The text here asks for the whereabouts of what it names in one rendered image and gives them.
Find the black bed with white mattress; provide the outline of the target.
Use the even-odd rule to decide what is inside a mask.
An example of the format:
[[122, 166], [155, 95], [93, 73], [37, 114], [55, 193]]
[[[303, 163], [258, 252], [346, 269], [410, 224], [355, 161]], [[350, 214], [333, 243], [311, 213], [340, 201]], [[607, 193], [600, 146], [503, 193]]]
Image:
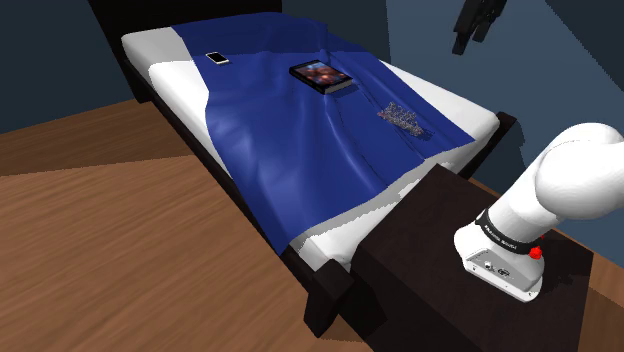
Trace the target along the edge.
[[[239, 13], [276, 11], [281, 0], [88, 0], [123, 74], [140, 103], [152, 102], [209, 170], [249, 222], [254, 215], [212, 145], [204, 118], [209, 91], [175, 24]], [[457, 152], [445, 152], [410, 172], [372, 200], [304, 233], [280, 259], [308, 293], [304, 322], [315, 336], [332, 325], [352, 290], [349, 261], [357, 245], [433, 167], [469, 179], [515, 124], [399, 68], [411, 88], [475, 137]]]

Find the black book with colourful cover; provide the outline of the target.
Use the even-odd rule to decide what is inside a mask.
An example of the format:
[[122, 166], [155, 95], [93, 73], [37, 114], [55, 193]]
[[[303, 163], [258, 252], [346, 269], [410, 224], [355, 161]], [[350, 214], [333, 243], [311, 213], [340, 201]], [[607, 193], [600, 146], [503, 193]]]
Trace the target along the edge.
[[292, 66], [289, 73], [323, 95], [349, 87], [353, 81], [350, 76], [319, 60]]

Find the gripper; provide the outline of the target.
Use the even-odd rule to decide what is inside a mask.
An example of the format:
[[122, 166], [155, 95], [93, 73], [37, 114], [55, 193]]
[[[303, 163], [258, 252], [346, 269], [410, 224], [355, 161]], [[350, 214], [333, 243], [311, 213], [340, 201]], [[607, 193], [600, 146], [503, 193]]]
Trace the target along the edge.
[[454, 26], [456, 39], [452, 53], [462, 55], [471, 38], [483, 42], [491, 27], [490, 22], [501, 15], [506, 3], [507, 0], [465, 0]]

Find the grey speckled flat object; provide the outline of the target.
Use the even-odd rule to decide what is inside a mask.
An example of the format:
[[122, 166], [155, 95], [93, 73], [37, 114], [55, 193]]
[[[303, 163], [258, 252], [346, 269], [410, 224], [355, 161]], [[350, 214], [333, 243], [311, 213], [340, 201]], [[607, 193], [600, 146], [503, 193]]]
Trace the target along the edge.
[[395, 102], [390, 102], [384, 109], [380, 110], [377, 115], [383, 120], [399, 127], [413, 137], [428, 140], [433, 136], [431, 131], [425, 129], [419, 124], [418, 114], [396, 104]]

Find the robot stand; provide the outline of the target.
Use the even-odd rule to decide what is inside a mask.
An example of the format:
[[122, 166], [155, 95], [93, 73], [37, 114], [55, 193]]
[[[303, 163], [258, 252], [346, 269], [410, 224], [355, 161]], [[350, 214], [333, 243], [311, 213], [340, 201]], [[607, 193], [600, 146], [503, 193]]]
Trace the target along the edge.
[[436, 166], [359, 244], [364, 296], [345, 318], [374, 352], [577, 352], [592, 252], [546, 233], [542, 290], [514, 299], [466, 272], [453, 243], [494, 200]]

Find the blue blanket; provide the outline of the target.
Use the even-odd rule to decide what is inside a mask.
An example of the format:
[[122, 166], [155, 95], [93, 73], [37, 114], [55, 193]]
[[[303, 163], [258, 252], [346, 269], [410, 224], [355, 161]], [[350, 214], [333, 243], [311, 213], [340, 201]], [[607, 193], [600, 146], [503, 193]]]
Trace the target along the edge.
[[[362, 47], [325, 24], [264, 12], [179, 24], [206, 87], [212, 143], [271, 246], [386, 190], [427, 158], [471, 137]], [[230, 60], [216, 65], [219, 52]], [[350, 76], [323, 95], [289, 73], [319, 60]], [[415, 112], [433, 136], [380, 118], [390, 102]]]

